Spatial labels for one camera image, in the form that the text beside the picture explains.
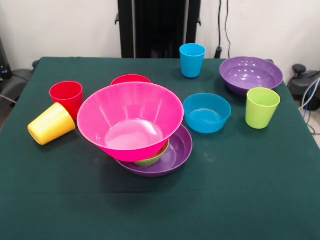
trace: yellow cup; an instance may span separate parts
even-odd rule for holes
[[[75,122],[68,111],[55,103],[28,125],[28,131],[34,140],[45,145],[76,129]]]

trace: cup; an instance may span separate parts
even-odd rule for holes
[[[180,47],[181,72],[186,78],[196,78],[200,75],[204,63],[206,49],[196,43],[184,44]]]
[[[54,85],[49,93],[53,103],[60,103],[76,121],[84,98],[82,85],[76,81],[62,81]]]
[[[55,103],[28,125],[28,131],[34,140],[45,145],[76,129],[68,111]]]
[[[246,98],[246,123],[254,129],[266,128],[280,100],[280,96],[268,88],[257,87],[249,90]]]
[[[151,83],[149,78],[147,78],[145,76],[141,76],[138,74],[127,74],[127,75],[117,77],[115,80],[112,81],[111,85],[122,84],[122,83],[127,83],[127,82]]]

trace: purple plate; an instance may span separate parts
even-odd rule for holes
[[[167,175],[184,164],[192,152],[192,147],[193,142],[191,135],[189,131],[181,125],[170,138],[167,151],[159,161],[152,166],[140,167],[130,162],[116,161],[133,174],[146,178],[156,178]]]
[[[238,56],[224,61],[220,74],[226,86],[235,94],[246,96],[250,89],[278,87],[284,75],[272,62],[250,56]]]

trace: tipped over cup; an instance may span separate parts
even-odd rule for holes
[[[266,128],[275,114],[281,98],[275,91],[257,87],[248,91],[245,122],[254,129]]]
[[[75,129],[74,120],[57,102],[28,125],[30,135],[40,145],[46,145]]]

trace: blue bowl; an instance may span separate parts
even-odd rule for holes
[[[211,93],[191,95],[184,101],[183,107],[188,126],[202,134],[218,132],[231,115],[230,103]]]

